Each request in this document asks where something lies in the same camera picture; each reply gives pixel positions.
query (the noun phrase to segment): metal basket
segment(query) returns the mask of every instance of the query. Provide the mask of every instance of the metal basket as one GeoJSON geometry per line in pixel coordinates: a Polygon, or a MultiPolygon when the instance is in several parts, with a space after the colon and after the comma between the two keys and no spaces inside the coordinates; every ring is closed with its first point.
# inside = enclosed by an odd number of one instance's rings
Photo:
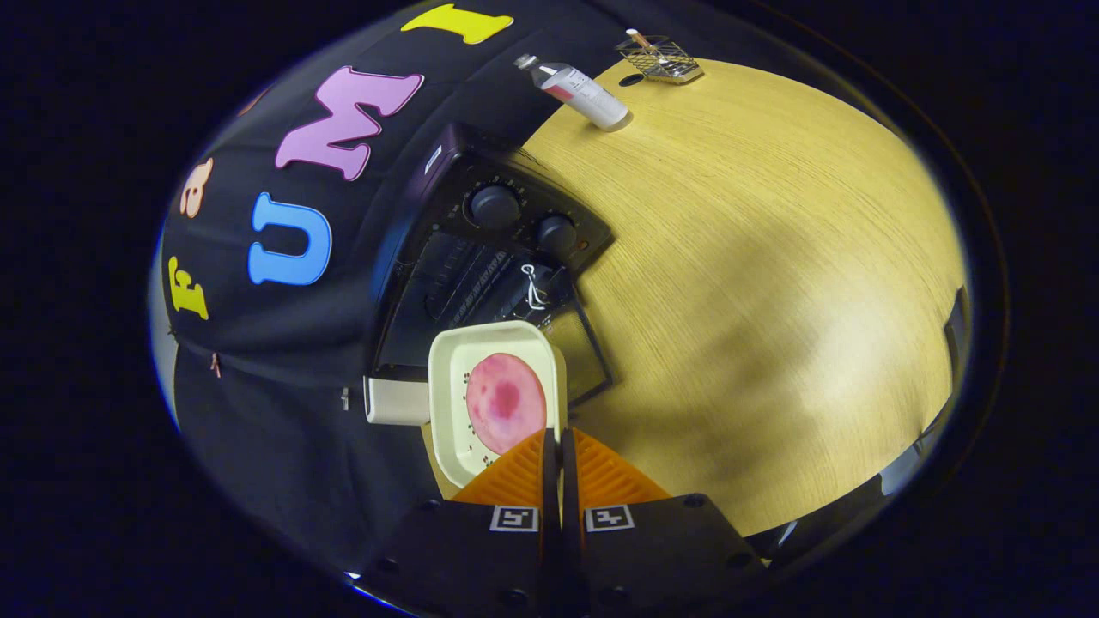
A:
{"type": "Polygon", "coordinates": [[[704,73],[695,58],[684,52],[679,45],[667,36],[646,36],[653,45],[653,51],[646,51],[633,38],[628,38],[614,46],[622,57],[637,67],[645,79],[686,84],[701,77],[704,73]]]}

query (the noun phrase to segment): white bottle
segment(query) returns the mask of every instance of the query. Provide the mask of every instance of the white bottle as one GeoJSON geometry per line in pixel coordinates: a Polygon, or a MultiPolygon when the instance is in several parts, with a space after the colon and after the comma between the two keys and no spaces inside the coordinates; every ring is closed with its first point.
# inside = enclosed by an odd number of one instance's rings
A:
{"type": "Polygon", "coordinates": [[[633,113],[606,88],[577,68],[564,63],[543,63],[523,54],[515,66],[531,71],[534,85],[543,92],[582,113],[603,131],[618,131],[633,120],[633,113]]]}

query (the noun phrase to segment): white tray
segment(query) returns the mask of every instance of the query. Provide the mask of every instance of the white tray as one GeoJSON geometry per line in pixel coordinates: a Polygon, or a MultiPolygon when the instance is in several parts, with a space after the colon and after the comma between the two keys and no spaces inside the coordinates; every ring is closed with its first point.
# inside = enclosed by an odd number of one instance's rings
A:
{"type": "Polygon", "coordinates": [[[568,402],[565,357],[539,329],[517,320],[443,331],[428,357],[431,438],[440,470],[458,487],[499,457],[470,429],[464,397],[466,374],[500,352],[518,356],[534,371],[546,397],[546,429],[560,441],[568,402]]]}

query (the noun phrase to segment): pink letter m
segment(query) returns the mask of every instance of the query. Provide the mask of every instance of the pink letter m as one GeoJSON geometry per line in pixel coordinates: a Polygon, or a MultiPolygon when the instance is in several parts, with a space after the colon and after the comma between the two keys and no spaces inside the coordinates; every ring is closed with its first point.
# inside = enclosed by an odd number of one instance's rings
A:
{"type": "Polygon", "coordinates": [[[421,84],[422,75],[392,77],[341,67],[317,89],[317,100],[332,115],[287,133],[275,154],[275,167],[281,169],[291,161],[302,161],[335,167],[343,172],[344,180],[358,178],[370,158],[370,146],[335,145],[381,133],[381,125],[358,106],[370,106],[381,115],[392,115],[409,102],[421,84]]]}

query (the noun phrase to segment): wooden table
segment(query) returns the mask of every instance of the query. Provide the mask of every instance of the wooden table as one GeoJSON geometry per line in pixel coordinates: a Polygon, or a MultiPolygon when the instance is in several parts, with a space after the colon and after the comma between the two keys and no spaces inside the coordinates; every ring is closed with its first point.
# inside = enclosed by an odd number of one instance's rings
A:
{"type": "Polygon", "coordinates": [[[931,422],[966,269],[895,134],[808,86],[700,64],[686,86],[621,87],[623,60],[597,81],[629,126],[562,108],[525,148],[617,236],[578,287],[620,384],[575,427],[753,534],[861,485],[931,422]]]}

